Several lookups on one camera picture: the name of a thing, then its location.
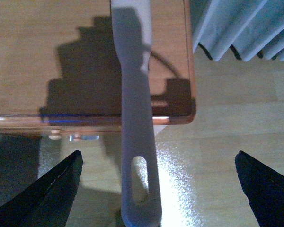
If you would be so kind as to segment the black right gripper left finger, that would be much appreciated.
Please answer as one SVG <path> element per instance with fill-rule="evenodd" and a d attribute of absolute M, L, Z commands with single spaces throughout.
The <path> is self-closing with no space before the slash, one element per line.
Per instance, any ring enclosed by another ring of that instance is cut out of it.
<path fill-rule="evenodd" d="M 0 227 L 64 227 L 80 182 L 83 159 L 76 150 L 0 207 Z"/>

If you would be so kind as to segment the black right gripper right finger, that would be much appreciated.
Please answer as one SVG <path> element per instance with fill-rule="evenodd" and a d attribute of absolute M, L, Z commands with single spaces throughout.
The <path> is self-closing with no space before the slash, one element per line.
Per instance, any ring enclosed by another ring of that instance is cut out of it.
<path fill-rule="evenodd" d="M 261 227 L 284 227 L 284 176 L 240 151 L 235 167 L 242 190 Z"/>

